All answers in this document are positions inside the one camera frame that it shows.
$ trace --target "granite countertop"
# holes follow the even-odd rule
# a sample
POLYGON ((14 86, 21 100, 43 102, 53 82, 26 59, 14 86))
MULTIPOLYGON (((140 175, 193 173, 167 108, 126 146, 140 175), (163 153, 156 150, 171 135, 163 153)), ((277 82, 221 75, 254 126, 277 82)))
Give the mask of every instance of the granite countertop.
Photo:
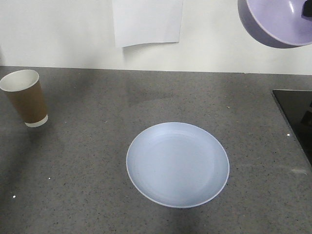
POLYGON ((272 95, 312 90, 311 77, 33 69, 46 124, 27 128, 0 94, 0 233, 312 233, 312 168, 272 95), (224 190, 199 207, 160 206, 128 178, 131 141, 169 121, 205 129, 228 154, 224 190))

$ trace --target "paper sheet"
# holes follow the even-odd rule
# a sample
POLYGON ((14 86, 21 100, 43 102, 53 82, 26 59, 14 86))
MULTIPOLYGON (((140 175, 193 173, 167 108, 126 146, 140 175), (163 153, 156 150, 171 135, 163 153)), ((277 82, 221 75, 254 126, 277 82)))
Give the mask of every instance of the paper sheet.
POLYGON ((183 0, 113 0, 116 47, 179 42, 183 0))

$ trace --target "black glass surface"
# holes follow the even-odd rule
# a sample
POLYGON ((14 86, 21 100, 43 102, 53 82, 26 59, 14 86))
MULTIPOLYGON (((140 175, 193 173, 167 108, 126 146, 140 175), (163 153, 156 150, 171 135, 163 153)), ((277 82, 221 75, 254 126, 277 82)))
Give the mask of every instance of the black glass surface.
POLYGON ((312 164, 312 91, 273 90, 273 93, 312 164))

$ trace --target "paper cup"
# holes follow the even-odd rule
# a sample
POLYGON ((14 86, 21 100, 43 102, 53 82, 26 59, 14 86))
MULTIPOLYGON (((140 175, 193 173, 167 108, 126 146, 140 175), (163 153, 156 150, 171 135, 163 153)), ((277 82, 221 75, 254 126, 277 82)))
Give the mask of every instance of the paper cup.
POLYGON ((39 127, 48 120, 39 74, 36 71, 12 72, 0 80, 0 88, 28 127, 39 127))

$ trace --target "purple bowl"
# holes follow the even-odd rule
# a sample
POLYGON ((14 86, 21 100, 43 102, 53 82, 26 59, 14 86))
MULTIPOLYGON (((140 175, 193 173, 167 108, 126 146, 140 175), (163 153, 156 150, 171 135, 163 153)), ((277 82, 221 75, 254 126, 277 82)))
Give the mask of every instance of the purple bowl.
POLYGON ((240 19, 257 41, 277 48, 312 43, 312 18, 302 16, 306 0, 238 0, 240 19))

